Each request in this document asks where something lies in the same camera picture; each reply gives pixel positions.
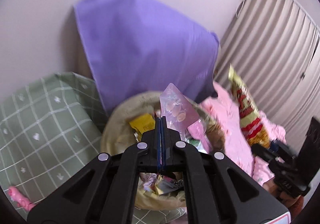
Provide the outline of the person's right hand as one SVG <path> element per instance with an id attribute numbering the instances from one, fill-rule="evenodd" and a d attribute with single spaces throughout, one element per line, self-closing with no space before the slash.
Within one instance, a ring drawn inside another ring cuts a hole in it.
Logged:
<path id="1" fill-rule="evenodd" d="M 286 208 L 293 206 L 301 197 L 291 197 L 274 183 L 274 178 L 265 182 L 263 188 L 278 199 Z"/>

